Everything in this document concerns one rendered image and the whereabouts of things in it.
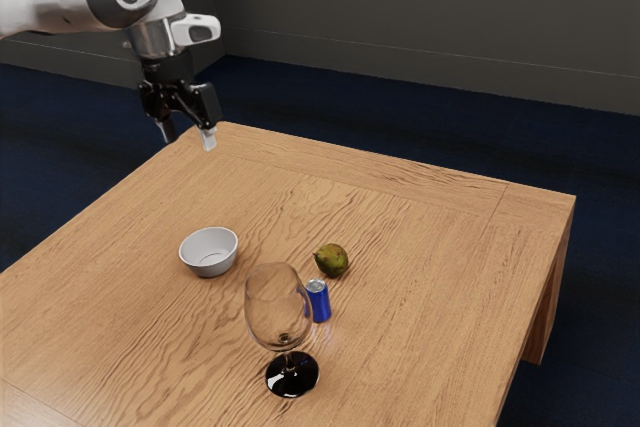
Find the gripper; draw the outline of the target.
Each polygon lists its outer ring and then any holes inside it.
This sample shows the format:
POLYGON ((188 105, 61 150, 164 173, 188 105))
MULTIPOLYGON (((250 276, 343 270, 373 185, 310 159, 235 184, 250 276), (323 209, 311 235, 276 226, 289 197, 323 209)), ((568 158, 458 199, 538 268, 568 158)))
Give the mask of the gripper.
POLYGON ((222 108, 211 83, 193 84, 195 67, 192 54, 183 50, 175 55, 141 58, 143 79, 138 92, 145 114, 160 129, 166 143, 177 139, 172 111, 164 96, 175 95, 178 110, 189 118, 199 131, 205 151, 217 145, 217 123, 222 120, 222 108))

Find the white bowl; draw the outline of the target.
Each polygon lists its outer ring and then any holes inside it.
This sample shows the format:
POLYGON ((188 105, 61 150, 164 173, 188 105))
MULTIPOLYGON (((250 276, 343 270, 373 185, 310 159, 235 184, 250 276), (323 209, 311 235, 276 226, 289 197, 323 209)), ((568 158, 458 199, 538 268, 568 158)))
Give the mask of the white bowl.
POLYGON ((207 227, 187 236, 178 249, 180 260, 198 277, 213 278, 234 264, 238 237, 225 227, 207 227))

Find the green pear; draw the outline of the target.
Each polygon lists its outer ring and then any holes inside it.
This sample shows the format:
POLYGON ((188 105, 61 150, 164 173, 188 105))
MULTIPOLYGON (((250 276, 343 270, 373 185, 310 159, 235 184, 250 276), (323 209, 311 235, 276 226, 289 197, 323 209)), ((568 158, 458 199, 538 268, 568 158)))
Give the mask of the green pear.
POLYGON ((335 243, 321 246, 313 253, 318 269, 329 278, 338 278, 345 274, 349 267, 349 259, 343 247, 335 243))

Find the clear wine glass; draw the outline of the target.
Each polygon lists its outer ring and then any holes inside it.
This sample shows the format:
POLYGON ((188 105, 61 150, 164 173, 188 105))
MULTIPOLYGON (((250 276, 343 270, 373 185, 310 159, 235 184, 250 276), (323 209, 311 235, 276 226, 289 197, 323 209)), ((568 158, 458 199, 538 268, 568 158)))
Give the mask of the clear wine glass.
POLYGON ((312 306, 297 271, 284 262, 254 268, 244 283, 244 315, 253 340, 275 354, 265 382, 276 396, 298 398, 319 379, 319 366, 298 347, 313 324, 312 306))

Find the blue can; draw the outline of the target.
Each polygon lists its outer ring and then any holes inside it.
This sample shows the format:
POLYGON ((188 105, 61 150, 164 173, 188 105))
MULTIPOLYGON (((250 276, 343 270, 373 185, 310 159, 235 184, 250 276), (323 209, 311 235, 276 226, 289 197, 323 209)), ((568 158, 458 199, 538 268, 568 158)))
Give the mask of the blue can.
POLYGON ((329 320, 332 316, 332 308, 326 282, 319 278, 310 279, 305 289, 311 303, 313 321, 323 323, 329 320))

